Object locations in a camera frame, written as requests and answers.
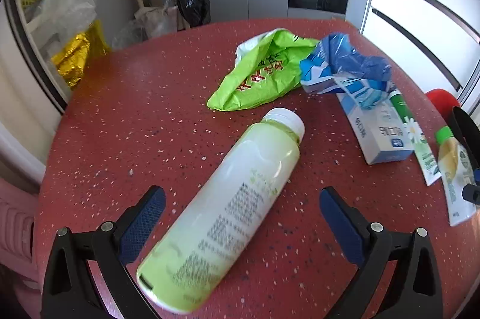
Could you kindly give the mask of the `white green detergent bottle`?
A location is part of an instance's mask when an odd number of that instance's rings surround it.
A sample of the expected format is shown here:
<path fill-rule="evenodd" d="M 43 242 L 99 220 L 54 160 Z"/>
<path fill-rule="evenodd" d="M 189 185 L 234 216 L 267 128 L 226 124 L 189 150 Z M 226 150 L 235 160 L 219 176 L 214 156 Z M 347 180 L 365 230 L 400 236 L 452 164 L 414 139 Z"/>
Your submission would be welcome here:
<path fill-rule="evenodd" d="M 447 201 L 448 222 L 450 226 L 458 226 L 478 210 L 463 197 L 464 187 L 475 184 L 473 168 L 467 150 L 448 126 L 443 126 L 435 138 L 439 145 L 438 166 Z"/>

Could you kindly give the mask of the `white blue milk carton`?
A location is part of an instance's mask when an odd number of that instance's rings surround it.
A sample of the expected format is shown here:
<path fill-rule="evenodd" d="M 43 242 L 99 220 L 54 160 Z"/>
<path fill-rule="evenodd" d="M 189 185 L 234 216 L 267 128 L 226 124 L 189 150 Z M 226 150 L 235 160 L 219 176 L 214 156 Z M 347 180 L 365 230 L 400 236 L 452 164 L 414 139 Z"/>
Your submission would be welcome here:
<path fill-rule="evenodd" d="M 401 161 L 413 153 L 403 122 L 388 99 L 364 110 L 347 94 L 337 94 L 337 98 L 367 164 Z"/>

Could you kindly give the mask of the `pale green drink bottle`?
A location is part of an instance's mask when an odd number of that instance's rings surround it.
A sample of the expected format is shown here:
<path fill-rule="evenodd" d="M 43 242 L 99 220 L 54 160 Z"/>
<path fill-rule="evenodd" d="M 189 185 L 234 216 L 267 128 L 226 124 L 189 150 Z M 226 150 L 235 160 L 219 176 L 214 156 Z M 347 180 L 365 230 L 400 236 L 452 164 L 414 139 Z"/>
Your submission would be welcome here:
<path fill-rule="evenodd" d="M 251 125 L 137 268 L 151 302 L 183 314 L 199 308 L 234 265 L 299 160 L 305 126 L 286 108 Z"/>

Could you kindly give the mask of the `blue white plastic bag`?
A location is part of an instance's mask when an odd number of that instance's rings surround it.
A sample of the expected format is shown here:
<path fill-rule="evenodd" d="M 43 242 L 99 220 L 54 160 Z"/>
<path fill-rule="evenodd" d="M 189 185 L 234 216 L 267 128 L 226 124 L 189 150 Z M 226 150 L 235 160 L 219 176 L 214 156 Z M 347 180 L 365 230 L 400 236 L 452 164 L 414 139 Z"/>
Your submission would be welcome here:
<path fill-rule="evenodd" d="M 362 55 L 346 33 L 331 33 L 300 61 L 300 85 L 309 94 L 346 94 L 364 110 L 387 99 L 395 84 L 389 62 Z"/>

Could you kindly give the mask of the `green snack bag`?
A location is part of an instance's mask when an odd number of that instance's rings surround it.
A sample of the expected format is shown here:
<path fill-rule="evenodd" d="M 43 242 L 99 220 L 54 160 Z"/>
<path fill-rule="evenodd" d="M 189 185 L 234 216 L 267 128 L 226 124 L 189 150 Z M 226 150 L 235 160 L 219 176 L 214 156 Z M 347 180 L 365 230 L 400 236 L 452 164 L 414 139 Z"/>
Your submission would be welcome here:
<path fill-rule="evenodd" d="M 274 29 L 241 43 L 233 70 L 208 99 L 214 111 L 257 108 L 300 86 L 300 62 L 318 44 L 287 29 Z"/>

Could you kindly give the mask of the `black trash bin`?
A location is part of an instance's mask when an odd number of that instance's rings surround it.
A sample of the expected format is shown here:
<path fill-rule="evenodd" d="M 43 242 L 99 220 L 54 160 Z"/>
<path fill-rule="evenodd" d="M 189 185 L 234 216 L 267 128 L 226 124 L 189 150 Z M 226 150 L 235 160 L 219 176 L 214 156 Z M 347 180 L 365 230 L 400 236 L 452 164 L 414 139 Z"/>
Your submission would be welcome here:
<path fill-rule="evenodd" d="M 448 117 L 448 126 L 454 137 L 465 147 L 470 163 L 479 169 L 480 132 L 478 126 L 462 108 L 454 107 Z"/>

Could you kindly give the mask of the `green white toothpaste tube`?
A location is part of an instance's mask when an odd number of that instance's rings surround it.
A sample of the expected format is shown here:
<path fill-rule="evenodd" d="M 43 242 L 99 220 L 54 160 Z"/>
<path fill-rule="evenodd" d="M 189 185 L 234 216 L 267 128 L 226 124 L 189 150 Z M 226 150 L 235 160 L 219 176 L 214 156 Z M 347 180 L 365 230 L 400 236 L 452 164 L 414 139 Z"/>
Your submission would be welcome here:
<path fill-rule="evenodd" d="M 430 187 L 441 177 L 441 172 L 439 171 L 439 166 L 431 146 L 401 92 L 398 89 L 392 90 L 389 94 L 389 100 L 395 111 L 397 111 L 403 127 L 408 134 L 425 183 Z"/>

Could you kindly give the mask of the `red plastic stool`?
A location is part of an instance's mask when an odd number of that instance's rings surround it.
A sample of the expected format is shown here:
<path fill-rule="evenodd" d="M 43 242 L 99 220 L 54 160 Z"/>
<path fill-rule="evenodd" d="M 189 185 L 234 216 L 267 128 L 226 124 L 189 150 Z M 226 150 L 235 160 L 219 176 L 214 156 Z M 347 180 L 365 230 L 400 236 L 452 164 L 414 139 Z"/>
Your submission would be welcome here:
<path fill-rule="evenodd" d="M 460 106 L 458 100 L 443 89 L 433 89 L 426 92 L 425 95 L 445 121 L 448 121 L 452 114 L 452 109 Z"/>

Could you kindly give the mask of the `pink chair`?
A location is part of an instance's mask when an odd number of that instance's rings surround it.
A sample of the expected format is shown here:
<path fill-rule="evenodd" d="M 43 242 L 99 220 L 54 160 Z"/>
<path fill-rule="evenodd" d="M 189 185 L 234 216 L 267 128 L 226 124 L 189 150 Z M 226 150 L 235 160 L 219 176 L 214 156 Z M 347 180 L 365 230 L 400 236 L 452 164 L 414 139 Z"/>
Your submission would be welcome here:
<path fill-rule="evenodd" d="M 33 282 L 38 282 L 38 268 L 33 255 L 37 209 L 37 195 L 1 179 L 1 264 Z"/>

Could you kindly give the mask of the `white refrigerator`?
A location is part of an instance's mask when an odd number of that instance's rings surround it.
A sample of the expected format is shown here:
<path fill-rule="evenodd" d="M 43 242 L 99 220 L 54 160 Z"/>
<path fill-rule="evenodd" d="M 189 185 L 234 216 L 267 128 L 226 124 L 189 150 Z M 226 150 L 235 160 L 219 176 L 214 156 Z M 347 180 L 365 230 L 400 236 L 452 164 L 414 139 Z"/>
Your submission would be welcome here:
<path fill-rule="evenodd" d="M 422 91 L 479 106 L 479 0 L 372 0 L 363 35 Z"/>

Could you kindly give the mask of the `gold foil bag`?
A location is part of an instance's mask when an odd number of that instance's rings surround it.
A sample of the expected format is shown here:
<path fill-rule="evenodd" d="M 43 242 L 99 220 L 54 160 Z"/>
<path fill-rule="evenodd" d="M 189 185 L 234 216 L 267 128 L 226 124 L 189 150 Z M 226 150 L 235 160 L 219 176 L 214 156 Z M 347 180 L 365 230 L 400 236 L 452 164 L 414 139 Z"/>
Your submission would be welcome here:
<path fill-rule="evenodd" d="M 101 22 L 95 20 L 84 32 L 72 37 L 50 60 L 67 86 L 73 90 L 83 78 L 88 61 L 107 55 L 110 51 Z"/>

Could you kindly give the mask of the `clear plastic bag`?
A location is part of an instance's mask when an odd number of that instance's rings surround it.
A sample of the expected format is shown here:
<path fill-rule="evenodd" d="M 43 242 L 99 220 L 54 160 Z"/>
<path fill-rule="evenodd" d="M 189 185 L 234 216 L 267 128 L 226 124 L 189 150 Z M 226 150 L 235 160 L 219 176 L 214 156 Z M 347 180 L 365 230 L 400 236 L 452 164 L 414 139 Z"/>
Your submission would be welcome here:
<path fill-rule="evenodd" d="M 24 11 L 38 50 L 56 50 L 97 18 L 95 0 L 35 0 Z"/>

